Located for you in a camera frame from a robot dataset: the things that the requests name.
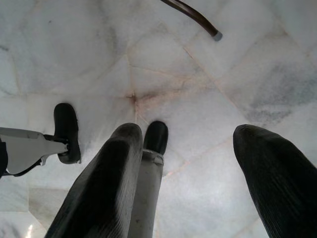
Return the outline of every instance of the rubber cane tip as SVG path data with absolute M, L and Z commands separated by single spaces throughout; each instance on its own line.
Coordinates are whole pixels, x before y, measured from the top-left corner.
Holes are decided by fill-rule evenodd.
M 218 31 L 212 38 L 214 41 L 220 41 L 222 39 L 222 33 Z

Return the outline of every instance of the leg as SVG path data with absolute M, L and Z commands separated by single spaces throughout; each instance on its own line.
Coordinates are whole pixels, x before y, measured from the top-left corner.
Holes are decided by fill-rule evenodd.
M 146 133 L 138 185 L 134 197 L 129 238 L 152 238 L 155 211 L 163 172 L 163 154 L 168 130 L 164 123 L 153 122 Z
M 317 169 L 283 137 L 252 125 L 233 135 L 234 152 L 271 238 L 317 237 Z
M 45 237 L 127 237 L 141 153 L 140 128 L 120 126 L 77 178 Z

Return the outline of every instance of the marble floor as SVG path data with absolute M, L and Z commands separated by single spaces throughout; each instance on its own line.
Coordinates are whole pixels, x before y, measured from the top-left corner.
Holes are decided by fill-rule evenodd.
M 263 126 L 317 166 L 317 2 L 185 2 L 220 42 L 159 0 L 0 1 L 0 126 L 53 133 L 55 105 L 70 102 L 83 156 L 2 178 L 0 238 L 42 238 L 114 129 L 155 119 L 170 138 L 154 237 L 268 237 L 232 133 Z

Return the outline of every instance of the white marble tile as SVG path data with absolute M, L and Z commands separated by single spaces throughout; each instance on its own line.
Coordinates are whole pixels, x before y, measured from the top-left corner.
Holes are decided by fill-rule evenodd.
M 83 95 L 87 91 L 87 88 L 98 79 L 97 78 L 73 78 L 64 82 L 61 82 L 57 86 L 48 90 L 47 93 L 65 96 Z
M 19 93 L 9 49 L 0 47 L 0 97 Z
M 94 96 L 124 98 L 131 96 L 131 77 L 127 55 L 83 92 Z
M 317 99 L 316 77 L 307 56 L 283 34 L 258 41 L 217 84 L 251 123 L 271 126 Z
M 27 104 L 24 97 L 3 97 L 0 100 L 0 126 L 28 128 Z
M 65 165 L 57 156 L 51 156 L 44 167 L 36 167 L 29 173 L 29 184 L 33 187 L 69 189 L 112 132 L 121 124 L 135 120 L 134 107 L 128 99 L 30 95 L 28 97 L 29 128 L 53 134 L 53 111 L 61 102 L 69 102 L 76 110 L 82 164 Z
M 197 64 L 163 24 L 145 34 L 129 51 L 128 57 L 131 66 L 178 77 L 190 76 L 198 69 Z
M 306 52 L 317 43 L 315 0 L 262 0 L 283 23 L 286 32 Z
M 0 212 L 0 237 L 43 238 L 44 227 L 27 212 Z
M 313 64 L 317 67 L 317 46 L 315 46 L 313 50 L 310 52 L 310 57 Z
M 131 68 L 131 79 L 133 85 L 134 94 L 139 97 L 149 93 L 163 93 L 166 89 L 171 91 L 179 90 L 192 81 L 196 81 L 193 78 L 187 77 L 175 77 L 168 73 L 162 73 L 153 70 L 147 70 L 142 68 Z
M 48 230 L 62 206 L 68 191 L 30 188 L 29 193 L 30 213 Z
M 149 0 L 99 0 L 105 20 L 115 32 L 117 44 L 134 45 L 140 37 L 159 24 Z
M 137 125 L 141 128 L 143 138 L 145 137 L 146 130 L 149 126 L 148 122 L 145 122 L 143 119 L 138 117 Z M 166 152 L 164 154 L 164 167 L 163 167 L 163 176 L 172 174 L 178 171 L 182 166 L 184 166 L 186 161 L 184 158 L 175 152 L 175 150 L 170 146 L 169 141 L 167 142 Z
M 35 3 L 35 0 L 0 1 L 0 46 L 10 42 L 11 33 L 23 24 Z
M 157 24 L 143 2 L 41 2 L 10 43 L 22 92 L 41 92 L 107 71 Z
M 0 212 L 27 212 L 27 178 L 3 176 L 0 179 Z
M 159 237 L 228 238 L 258 218 L 232 139 L 163 179 Z
M 268 238 L 268 234 L 259 218 L 233 238 Z
M 157 80 L 147 79 L 151 78 L 144 77 L 143 83 L 153 90 L 137 95 L 137 114 L 147 122 L 165 122 L 170 128 L 169 145 L 185 160 L 223 142 L 237 125 L 247 122 L 202 72 L 183 79 L 179 87 L 171 80 L 159 88 Z
M 159 0 L 151 0 L 156 15 L 166 24 L 168 29 L 177 36 L 183 45 L 186 45 L 202 29 L 190 17 L 173 9 Z M 212 24 L 216 14 L 223 8 L 228 0 L 185 0 L 184 3 L 199 11 Z
M 317 101 L 301 105 L 275 126 L 268 127 L 290 140 L 317 167 Z
M 214 23 L 223 33 L 219 42 L 201 31 L 186 48 L 208 74 L 217 78 L 237 64 L 258 38 L 272 30 L 274 19 L 256 0 L 231 0 Z

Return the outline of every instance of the metal bar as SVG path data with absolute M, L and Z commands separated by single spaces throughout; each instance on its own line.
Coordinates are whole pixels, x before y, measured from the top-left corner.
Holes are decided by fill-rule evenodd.
M 220 41 L 222 38 L 222 33 L 219 32 L 202 14 L 190 7 L 189 5 L 183 3 L 180 0 L 161 0 L 163 3 L 171 6 L 172 8 L 184 13 L 198 24 L 200 24 L 215 41 Z
M 162 155 L 154 151 L 143 150 L 128 238 L 153 237 L 163 165 Z

